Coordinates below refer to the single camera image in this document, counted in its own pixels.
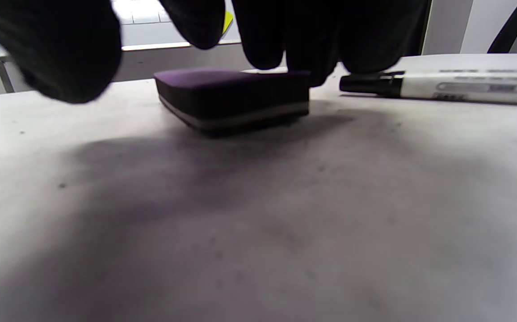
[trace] white wall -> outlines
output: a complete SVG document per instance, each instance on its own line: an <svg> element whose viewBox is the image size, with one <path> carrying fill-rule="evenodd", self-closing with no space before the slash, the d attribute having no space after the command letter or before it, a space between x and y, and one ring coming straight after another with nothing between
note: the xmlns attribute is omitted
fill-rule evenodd
<svg viewBox="0 0 517 322"><path fill-rule="evenodd" d="M487 53L517 0L433 0L423 53Z"/></svg>
<svg viewBox="0 0 517 322"><path fill-rule="evenodd" d="M461 51L472 5L473 0L433 0L423 44L424 55Z"/></svg>
<svg viewBox="0 0 517 322"><path fill-rule="evenodd" d="M473 1L461 53L486 53L516 7L517 0Z"/></svg>

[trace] smudge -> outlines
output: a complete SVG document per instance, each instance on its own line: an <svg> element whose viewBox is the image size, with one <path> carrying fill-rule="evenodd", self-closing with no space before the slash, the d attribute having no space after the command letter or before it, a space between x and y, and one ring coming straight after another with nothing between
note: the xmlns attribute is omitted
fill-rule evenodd
<svg viewBox="0 0 517 322"><path fill-rule="evenodd" d="M238 271L238 272L234 273L235 283L240 284L240 283L244 282L244 279L245 279L245 276L242 271Z"/></svg>
<svg viewBox="0 0 517 322"><path fill-rule="evenodd" d="M313 271L310 271L309 269L306 270L306 277L308 278L308 280L310 281L314 281L316 280L316 278L318 277L316 275L316 273L314 273Z"/></svg>
<svg viewBox="0 0 517 322"><path fill-rule="evenodd" d="M223 258L224 258L224 252L223 251L221 251L221 250L215 251L215 259L217 261L220 261Z"/></svg>

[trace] black glove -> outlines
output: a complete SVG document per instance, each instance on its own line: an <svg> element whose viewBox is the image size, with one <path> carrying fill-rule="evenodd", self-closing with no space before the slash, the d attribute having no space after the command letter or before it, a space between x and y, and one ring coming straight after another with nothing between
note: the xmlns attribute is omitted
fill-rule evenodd
<svg viewBox="0 0 517 322"><path fill-rule="evenodd" d="M160 0L188 42L217 45L223 0ZM234 0L244 52L260 69L306 70L321 85L341 57L354 73L381 71L401 57L425 0ZM26 82L65 102L98 97L121 60L109 0L0 0L0 43Z"/></svg>
<svg viewBox="0 0 517 322"><path fill-rule="evenodd" d="M342 59L352 73L394 65L426 0L233 0L244 53L254 67L312 73L322 85Z"/></svg>

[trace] dust speck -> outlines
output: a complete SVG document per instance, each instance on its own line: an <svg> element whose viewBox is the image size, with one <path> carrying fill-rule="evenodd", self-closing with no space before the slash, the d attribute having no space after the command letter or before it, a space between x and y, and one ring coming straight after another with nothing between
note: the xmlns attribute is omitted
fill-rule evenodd
<svg viewBox="0 0 517 322"><path fill-rule="evenodd" d="M306 270L306 277L310 280L310 281L314 281L318 276L316 275L316 273L314 273L313 271L310 271L309 269Z"/></svg>
<svg viewBox="0 0 517 322"><path fill-rule="evenodd" d="M223 251L221 251L221 250L215 251L215 259L217 261L220 261L223 258L224 258L224 252Z"/></svg>

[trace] whiteboard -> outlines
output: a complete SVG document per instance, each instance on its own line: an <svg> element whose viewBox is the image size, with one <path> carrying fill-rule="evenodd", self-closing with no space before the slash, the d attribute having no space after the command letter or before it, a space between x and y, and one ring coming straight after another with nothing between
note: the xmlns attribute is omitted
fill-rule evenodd
<svg viewBox="0 0 517 322"><path fill-rule="evenodd" d="M113 11L122 25L121 37L124 51L189 46L158 0L112 0L111 2ZM234 15L230 0L226 1L226 10ZM238 42L240 42L240 35L236 17L234 17L234 21L224 33L220 43ZM0 57L6 55L6 50L0 45Z"/></svg>

